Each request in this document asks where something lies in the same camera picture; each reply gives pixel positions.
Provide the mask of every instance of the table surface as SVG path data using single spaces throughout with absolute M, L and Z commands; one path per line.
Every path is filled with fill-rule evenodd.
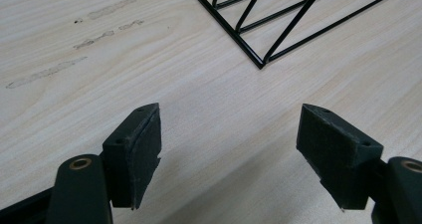
M 270 1 L 246 23 L 298 0 Z M 316 2 L 286 44 L 369 1 Z M 260 71 L 197 0 L 0 0 L 0 208 L 160 103 L 161 162 L 115 223 L 370 223 L 372 201 L 340 210 L 296 150 L 301 106 L 336 112 L 383 160 L 422 159 L 421 7 L 386 0 Z M 245 39 L 262 55 L 293 15 Z

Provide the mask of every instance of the wire rack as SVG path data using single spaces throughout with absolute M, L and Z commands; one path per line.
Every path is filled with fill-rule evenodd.
M 208 0 L 198 0 L 207 10 L 208 12 L 220 23 L 220 25 L 226 30 L 226 32 L 232 37 L 232 39 L 242 48 L 242 50 L 248 55 L 248 57 L 257 65 L 259 69 L 263 69 L 267 64 L 273 62 L 276 59 L 279 59 L 281 56 L 285 55 L 286 53 L 300 47 L 301 45 L 315 39 L 316 37 L 326 33 L 327 31 L 337 27 L 338 25 L 346 22 L 352 17 L 362 13 L 363 11 L 373 7 L 374 5 L 380 3 L 383 0 L 374 0 L 373 2 L 367 4 L 366 6 L 361 7 L 360 9 L 354 11 L 353 13 L 339 19 L 338 21 L 322 28 L 321 30 L 311 34 L 310 36 L 290 45 L 288 48 L 277 52 L 276 50 L 280 47 L 280 45 L 285 41 L 285 39 L 289 36 L 295 26 L 301 21 L 304 15 L 308 12 L 308 10 L 313 6 L 316 0 L 303 0 L 300 1 L 292 6 L 282 9 L 279 12 L 271 14 L 269 16 L 263 17 L 258 21 L 255 21 L 249 25 L 244 26 L 244 22 L 248 17 L 251 10 L 254 8 L 258 0 L 251 0 L 243 11 L 242 15 L 240 16 L 236 26 L 232 27 L 226 19 L 220 14 L 219 10 L 222 8 L 229 7 L 231 5 L 235 5 L 240 3 L 244 0 L 226 0 L 220 2 L 219 0 L 212 0 L 212 2 L 208 2 Z M 257 53 L 248 45 L 247 42 L 242 38 L 242 34 L 245 32 L 254 30 L 260 26 L 263 26 L 283 15 L 286 15 L 292 11 L 299 10 L 293 20 L 289 23 L 287 28 L 282 32 L 280 37 L 277 41 L 271 46 L 270 50 L 265 54 L 264 57 L 260 57 Z

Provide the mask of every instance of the black plastic part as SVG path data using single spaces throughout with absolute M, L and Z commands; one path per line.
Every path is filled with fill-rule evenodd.
M 213 0 L 211 3 L 207 0 L 198 0 L 204 7 L 207 9 L 207 11 L 215 18 L 215 20 L 220 23 L 220 25 L 226 30 L 226 32 L 232 37 L 232 39 L 239 45 L 239 47 L 248 55 L 248 57 L 255 63 L 255 65 L 259 69 L 263 69 L 268 63 L 279 59 L 283 55 L 287 54 L 288 52 L 291 52 L 292 50 L 304 45 L 305 43 L 315 39 L 316 37 L 326 33 L 327 31 L 337 27 L 338 25 L 346 22 L 347 20 L 351 19 L 352 17 L 355 17 L 356 15 L 362 13 L 363 11 L 373 7 L 374 5 L 380 3 L 384 0 L 375 0 L 366 6 L 363 6 L 362 8 L 356 10 L 355 12 L 343 17 L 342 19 L 328 25 L 327 27 L 311 34 L 310 36 L 294 43 L 293 45 L 289 46 L 288 48 L 285 48 L 284 50 L 278 52 L 275 54 L 276 50 L 279 48 L 279 46 L 283 43 L 283 41 L 286 39 L 286 37 L 289 35 L 289 33 L 295 28 L 295 26 L 299 23 L 299 21 L 302 19 L 302 17 L 307 13 L 307 11 L 311 8 L 311 6 L 316 2 L 316 0 L 304 0 L 301 1 L 293 6 L 290 6 L 288 8 L 282 9 L 281 11 L 263 17 L 262 19 L 253 22 L 249 25 L 246 25 L 242 27 L 243 22 L 247 18 L 250 11 L 255 6 L 257 0 L 251 0 L 248 7 L 245 9 L 245 11 L 242 13 L 242 16 L 240 17 L 237 25 L 235 28 L 230 26 L 230 24 L 220 15 L 218 12 L 219 9 L 234 5 L 236 3 L 242 2 L 243 0 L 227 0 L 221 3 L 218 3 L 218 0 Z M 261 58 L 257 55 L 257 53 L 248 45 L 245 40 L 241 37 L 241 34 L 253 30 L 255 28 L 258 28 L 259 26 L 264 25 L 265 23 L 268 23 L 276 18 L 282 17 L 289 12 L 292 12 L 294 10 L 301 9 L 299 13 L 295 16 L 295 18 L 291 21 L 289 26 L 285 29 L 285 31 L 280 35 L 278 40 L 271 46 L 270 50 L 267 52 L 264 58 Z
M 106 139 L 103 150 L 112 205 L 138 208 L 160 160 L 158 104 L 133 111 Z
M 422 223 L 422 162 L 393 157 L 388 160 L 386 180 L 400 223 Z
M 39 224 L 46 221 L 52 188 L 0 211 L 0 223 Z
M 112 223 L 99 156 L 76 156 L 59 167 L 46 223 Z
M 366 179 L 383 146 L 326 109 L 303 105 L 297 149 L 339 207 L 364 209 Z

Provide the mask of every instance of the metal grid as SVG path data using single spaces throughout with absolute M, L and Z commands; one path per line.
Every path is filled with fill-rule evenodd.
M 308 10 L 311 8 L 311 6 L 316 2 L 316 0 L 303 0 L 301 2 L 298 2 L 290 7 L 287 7 L 277 13 L 274 13 L 270 16 L 264 17 L 256 22 L 253 22 L 250 25 L 243 26 L 243 23 L 245 22 L 246 18 L 248 17 L 249 13 L 255 6 L 258 0 L 251 0 L 249 2 L 249 5 L 245 9 L 245 11 L 242 13 L 242 16 L 238 20 L 236 26 L 233 28 L 229 23 L 221 16 L 219 13 L 219 10 L 231 5 L 234 5 L 236 3 L 239 3 L 243 0 L 227 0 L 224 2 L 219 2 L 218 0 L 212 0 L 211 3 L 209 3 L 207 0 L 199 0 L 199 2 L 208 10 L 208 12 L 220 23 L 220 25 L 226 30 L 226 32 L 235 40 L 235 42 L 242 48 L 242 50 L 249 56 L 249 58 L 257 65 L 259 69 L 263 69 L 267 64 L 270 62 L 280 58 L 281 56 L 285 55 L 286 53 L 298 48 L 299 46 L 313 40 L 314 38 L 324 34 L 325 32 L 335 28 L 336 26 L 346 22 L 350 18 L 360 14 L 361 12 L 369 9 L 370 7 L 380 3 L 383 0 L 375 0 L 366 6 L 356 10 L 355 12 L 343 17 L 342 19 L 328 25 L 327 27 L 313 33 L 312 35 L 294 43 L 293 45 L 289 46 L 288 48 L 276 53 L 276 50 L 279 48 L 279 46 L 283 43 L 283 41 L 288 37 L 290 32 L 295 28 L 295 26 L 301 21 L 301 19 L 304 17 L 304 15 L 308 12 Z M 248 45 L 247 42 L 242 38 L 242 34 L 248 31 L 251 31 L 257 27 L 260 27 L 262 25 L 265 25 L 266 23 L 279 18 L 289 12 L 292 12 L 294 10 L 300 9 L 298 14 L 294 17 L 294 19 L 290 22 L 290 24 L 287 26 L 287 28 L 284 30 L 284 32 L 280 35 L 280 37 L 277 39 L 277 41 L 271 46 L 270 50 L 266 53 L 266 55 L 261 58 L 257 55 L 257 53 Z

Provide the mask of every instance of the wooden table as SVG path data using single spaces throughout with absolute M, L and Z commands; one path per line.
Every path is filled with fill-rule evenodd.
M 288 43 L 367 1 L 317 2 Z M 342 212 L 296 150 L 301 106 L 422 159 L 421 7 L 387 0 L 259 71 L 197 0 L 0 0 L 0 208 L 160 103 L 161 162 L 115 223 L 370 223 L 372 201 Z

